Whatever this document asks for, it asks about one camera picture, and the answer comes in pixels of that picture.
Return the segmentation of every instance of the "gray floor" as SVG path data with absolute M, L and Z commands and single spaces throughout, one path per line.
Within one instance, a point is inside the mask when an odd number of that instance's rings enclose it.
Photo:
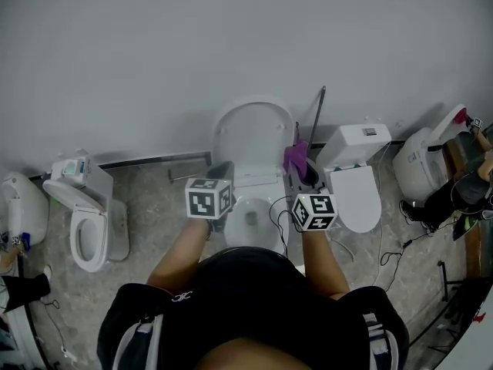
M 401 192 L 392 170 L 391 160 L 397 152 L 392 146 L 381 163 L 382 224 L 384 235 L 381 252 L 399 251 L 410 238 L 423 234 L 420 225 L 408 226 L 398 210 Z M 184 207 L 184 181 L 170 184 L 167 169 L 173 175 L 196 172 L 203 161 L 156 163 L 109 170 L 115 179 L 114 197 L 128 207 L 131 252 L 120 263 L 107 263 L 104 268 L 90 274 L 81 270 L 72 259 L 69 247 L 70 212 L 61 204 L 50 200 L 50 220 L 47 238 L 29 253 L 25 272 L 36 274 L 44 264 L 53 269 L 52 293 L 60 310 L 31 304 L 35 328 L 51 363 L 59 361 L 62 368 L 72 368 L 60 351 L 60 339 L 46 314 L 49 311 L 65 339 L 67 349 L 73 352 L 79 370 L 100 368 L 96 357 L 96 339 L 99 326 L 119 287 L 127 282 L 144 282 L 154 265 L 168 250 L 186 220 Z M 330 236 L 347 245 L 355 256 L 336 243 L 334 253 L 352 288 L 371 285 L 378 273 L 378 252 L 381 237 L 380 224 L 368 234 L 356 234 L 345 227 L 334 229 Z M 204 257 L 225 247 L 221 236 L 213 236 L 207 243 Z M 301 264 L 300 238 L 293 234 L 288 243 L 288 253 L 295 265 Z M 404 319 L 411 338 L 442 308 L 439 260 L 446 261 L 452 279 L 465 276 L 464 241 L 453 242 L 451 228 L 438 231 L 432 238 L 425 237 L 411 245 L 388 292 L 397 312 Z M 392 258 L 381 268 L 377 285 L 386 288 L 392 279 L 397 258 Z M 410 351 L 408 369 L 425 365 L 433 368 L 441 356 L 431 355 L 420 345 Z

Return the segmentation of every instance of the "white wall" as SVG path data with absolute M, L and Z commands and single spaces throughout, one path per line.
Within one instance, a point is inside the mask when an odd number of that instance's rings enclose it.
M 208 150 L 250 94 L 310 125 L 323 85 L 323 128 L 401 138 L 441 103 L 493 120 L 493 0 L 0 0 L 0 56 L 0 161 L 25 173 Z

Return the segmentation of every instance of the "black shoe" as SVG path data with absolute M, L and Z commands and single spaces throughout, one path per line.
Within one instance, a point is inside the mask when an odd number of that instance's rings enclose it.
M 454 241 L 458 240 L 469 232 L 476 224 L 478 224 L 479 219 L 472 215 L 461 215 L 459 220 L 454 225 Z
M 433 234 L 435 231 L 437 231 L 434 227 L 432 227 L 430 224 L 427 224 L 426 222 L 422 221 L 421 226 L 423 229 L 426 230 L 426 234 L 429 236 L 430 234 Z
M 408 225 L 414 222 L 414 219 L 411 217 L 411 213 L 410 213 L 411 209 L 412 206 L 406 200 L 401 200 L 399 202 L 399 211 L 404 216 L 404 219 L 406 220 L 406 224 Z

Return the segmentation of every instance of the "toilet tank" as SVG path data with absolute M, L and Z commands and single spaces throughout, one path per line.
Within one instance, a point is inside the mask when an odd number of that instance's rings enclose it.
M 387 127 L 381 123 L 339 126 L 320 151 L 317 164 L 326 170 L 365 164 L 391 140 Z

